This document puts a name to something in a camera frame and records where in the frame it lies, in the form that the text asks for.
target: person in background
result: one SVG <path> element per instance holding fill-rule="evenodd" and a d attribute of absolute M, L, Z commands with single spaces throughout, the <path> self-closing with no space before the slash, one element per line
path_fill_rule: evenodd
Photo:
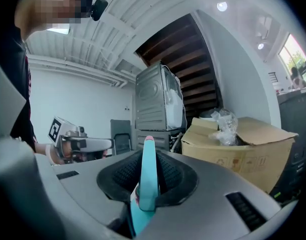
<path fill-rule="evenodd" d="M 39 144 L 34 138 L 29 104 L 31 80 L 24 42 L 35 31 L 86 17 L 92 0 L 7 0 L 4 3 L 7 9 L 0 2 L 0 66 L 26 99 L 10 135 L 26 142 L 35 153 L 47 155 L 51 164 L 63 164 L 53 145 Z M 63 152 L 70 158 L 69 142 L 65 143 Z"/>
<path fill-rule="evenodd" d="M 292 81 L 293 81 L 293 88 L 292 89 L 302 89 L 306 87 L 306 81 L 304 81 L 298 72 L 296 67 L 292 67 Z"/>

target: black vent slot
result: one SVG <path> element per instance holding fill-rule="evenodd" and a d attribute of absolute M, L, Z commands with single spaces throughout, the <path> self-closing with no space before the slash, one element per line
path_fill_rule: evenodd
<path fill-rule="evenodd" d="M 140 181 L 143 151 L 101 170 L 97 184 L 112 200 L 129 204 L 130 195 Z M 156 207 L 175 206 L 184 202 L 196 189 L 198 177 L 188 165 L 156 151 L 157 177 L 161 195 L 155 199 Z"/>
<path fill-rule="evenodd" d="M 56 176 L 58 177 L 59 180 L 62 180 L 62 179 L 66 179 L 66 178 L 78 175 L 78 174 L 79 173 L 77 171 L 71 170 L 68 172 L 57 174 Z"/>
<path fill-rule="evenodd" d="M 266 222 L 240 192 L 228 194 L 226 197 L 250 231 L 254 231 Z"/>

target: white wall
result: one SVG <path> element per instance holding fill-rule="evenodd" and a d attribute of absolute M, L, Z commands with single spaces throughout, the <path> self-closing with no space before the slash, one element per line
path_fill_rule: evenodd
<path fill-rule="evenodd" d="M 111 137 L 111 119 L 131 120 L 131 89 L 33 69 L 31 81 L 31 122 L 39 143 L 50 143 L 47 133 L 54 116 L 84 126 L 93 138 Z"/>
<path fill-rule="evenodd" d="M 223 27 L 224 22 L 202 11 L 198 15 L 211 42 L 224 106 L 237 117 L 252 117 L 280 127 L 278 101 L 264 62 L 242 36 Z"/>

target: cardboard box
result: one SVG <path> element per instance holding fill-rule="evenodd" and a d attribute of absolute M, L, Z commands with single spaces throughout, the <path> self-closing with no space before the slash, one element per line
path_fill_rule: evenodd
<path fill-rule="evenodd" d="M 208 137 L 217 128 L 216 122 L 194 118 L 181 140 L 183 155 L 229 168 L 270 193 L 284 170 L 297 134 L 243 117 L 238 119 L 237 134 L 248 145 L 221 146 L 218 140 Z"/>

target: tree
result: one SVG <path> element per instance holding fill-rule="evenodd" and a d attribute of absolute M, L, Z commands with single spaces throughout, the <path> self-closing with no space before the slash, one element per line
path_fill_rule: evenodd
<path fill-rule="evenodd" d="M 302 65 L 305 64 L 306 59 L 302 56 L 300 51 L 297 51 L 295 54 L 292 55 L 292 58 L 289 58 L 287 63 L 287 67 L 289 72 L 291 72 L 292 67 L 300 68 Z"/>

